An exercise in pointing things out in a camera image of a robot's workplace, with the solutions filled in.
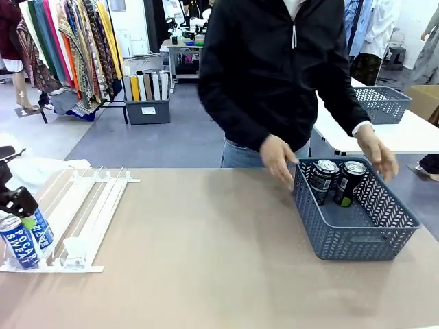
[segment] bin label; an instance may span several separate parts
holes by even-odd
[[[142,108],[142,114],[143,114],[143,115],[156,114],[156,108],[155,108],[155,107],[151,107],[151,108]]]

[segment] table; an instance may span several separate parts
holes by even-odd
[[[191,51],[184,51],[185,53],[197,53],[200,57],[200,65],[201,65],[201,57],[202,57],[202,46],[188,46],[186,42],[191,40],[187,39],[186,41],[182,41],[178,39],[178,44],[173,45],[171,40],[163,41],[162,47],[167,47],[169,49],[169,70],[171,71],[171,93],[174,92],[175,84],[178,82],[178,79],[198,79],[198,74],[177,74],[176,70],[176,55],[182,52],[182,49],[197,49]]]
[[[352,79],[354,87],[364,84]],[[439,154],[439,129],[409,110],[397,125],[375,125],[375,132],[396,154]],[[336,150],[336,153],[363,154],[357,140],[349,137],[338,125],[319,98],[316,132]]]
[[[128,185],[101,245],[104,273],[1,274],[0,328],[439,324],[439,244],[424,228],[392,263],[323,261],[291,195],[262,170],[131,174],[142,183]]]

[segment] light blue shirt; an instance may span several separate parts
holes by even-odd
[[[346,0],[346,5],[344,6],[344,28],[346,30],[346,44],[349,43],[349,38],[351,37],[352,25],[354,22],[355,12],[358,8],[358,3],[358,0]],[[363,47],[371,12],[372,0],[364,0],[363,8],[361,9],[361,14],[358,20],[357,31],[355,32],[355,37],[349,56],[357,56],[361,48]]]

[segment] pink fabric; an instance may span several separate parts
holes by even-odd
[[[43,0],[43,5],[44,5],[45,15],[47,17],[47,20],[49,21],[51,37],[53,38],[53,40],[55,42],[56,51],[58,52],[60,59],[61,59],[62,70],[64,71],[65,76],[67,78],[69,78],[70,77],[69,70],[67,68],[67,64],[66,64],[66,61],[64,59],[64,56],[62,55],[61,46],[60,46],[60,43],[58,41],[58,37],[56,35],[54,22],[52,21],[52,16],[51,16],[50,7],[49,7],[49,0]],[[69,79],[68,83],[70,84],[71,88],[75,88],[75,84],[73,83],[73,81],[71,79]]]

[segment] orange fabric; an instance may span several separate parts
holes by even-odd
[[[80,92],[80,89],[78,86],[78,78],[76,76],[75,65],[73,64],[73,58],[71,55],[70,42],[69,42],[69,39],[64,34],[61,34],[61,35],[62,35],[62,38],[64,39],[64,43],[66,45],[67,57],[69,58],[69,64],[70,64],[71,72],[73,75],[73,83],[75,84],[76,93],[78,94],[78,98],[81,99],[81,92]]]

